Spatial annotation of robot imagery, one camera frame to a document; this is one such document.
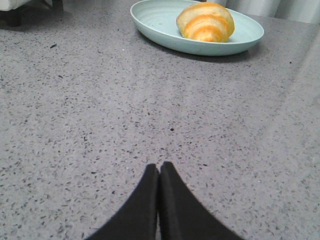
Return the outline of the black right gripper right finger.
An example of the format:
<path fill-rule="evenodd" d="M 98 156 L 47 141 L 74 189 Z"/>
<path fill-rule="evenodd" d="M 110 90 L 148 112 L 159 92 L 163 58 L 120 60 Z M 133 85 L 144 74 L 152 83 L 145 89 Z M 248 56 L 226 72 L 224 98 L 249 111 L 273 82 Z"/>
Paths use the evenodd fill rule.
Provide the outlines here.
<path fill-rule="evenodd" d="M 163 240 L 240 240 L 211 215 L 185 185 L 172 162 L 160 168 L 159 223 Z"/>

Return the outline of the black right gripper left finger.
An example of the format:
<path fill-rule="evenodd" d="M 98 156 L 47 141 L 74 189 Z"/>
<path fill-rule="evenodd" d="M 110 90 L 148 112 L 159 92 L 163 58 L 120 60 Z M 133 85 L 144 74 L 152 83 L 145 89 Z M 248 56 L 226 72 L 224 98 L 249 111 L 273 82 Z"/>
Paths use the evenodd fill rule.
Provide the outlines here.
<path fill-rule="evenodd" d="M 159 171 L 148 164 L 122 207 L 89 240 L 154 240 L 157 229 Z"/>

